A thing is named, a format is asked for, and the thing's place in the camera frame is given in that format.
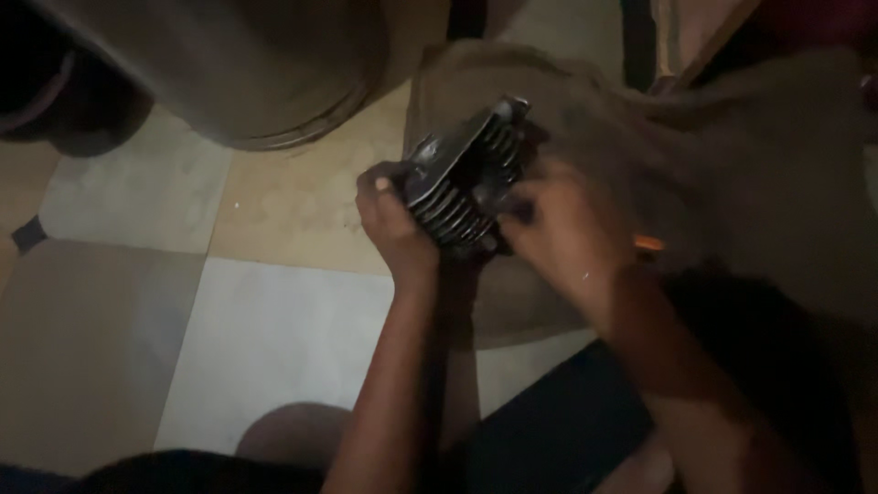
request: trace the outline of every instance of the metal part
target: metal part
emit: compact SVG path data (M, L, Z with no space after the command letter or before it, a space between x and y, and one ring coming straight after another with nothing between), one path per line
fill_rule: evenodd
M503 98L453 132L428 135L408 158L408 209L443 249L458 257L502 251L497 205L522 177L529 104Z

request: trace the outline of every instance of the hand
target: hand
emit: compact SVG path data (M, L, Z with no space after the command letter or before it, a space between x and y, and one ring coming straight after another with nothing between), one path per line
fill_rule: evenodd
M501 214L503 236L559 293L590 316L606 309L613 280L637 254L623 215L607 194L570 164L543 163L546 176L516 184L531 202L533 221Z
M398 293L438 282L439 249L393 190L399 163L379 163L356 180L363 230L390 268Z

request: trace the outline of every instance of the orange object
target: orange object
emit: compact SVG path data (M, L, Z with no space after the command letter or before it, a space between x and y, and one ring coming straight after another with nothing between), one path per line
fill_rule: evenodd
M645 251L663 251L665 243L654 236L634 235L634 246Z

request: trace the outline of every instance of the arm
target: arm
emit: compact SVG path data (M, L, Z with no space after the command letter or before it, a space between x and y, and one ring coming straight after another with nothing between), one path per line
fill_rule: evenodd
M824 492L637 267L613 205L570 165L545 165L546 179L515 189L534 203L534 221L501 217L503 233L613 349L688 491Z
M393 302L353 416L321 492L412 492L426 439L426 371L434 348L439 252L387 178L358 181L363 229L391 270Z

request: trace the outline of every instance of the brown cloth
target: brown cloth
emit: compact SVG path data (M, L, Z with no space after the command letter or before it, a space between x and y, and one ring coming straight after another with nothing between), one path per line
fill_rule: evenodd
M425 55L406 150L503 95L526 98L550 137L539 153L608 185L637 233L665 241L661 272L718 260L812 312L875 327L878 218L858 81L853 53L830 49L656 98L613 87L587 63L462 41ZM473 324L478 348L586 326L528 265L504 257L481 276Z

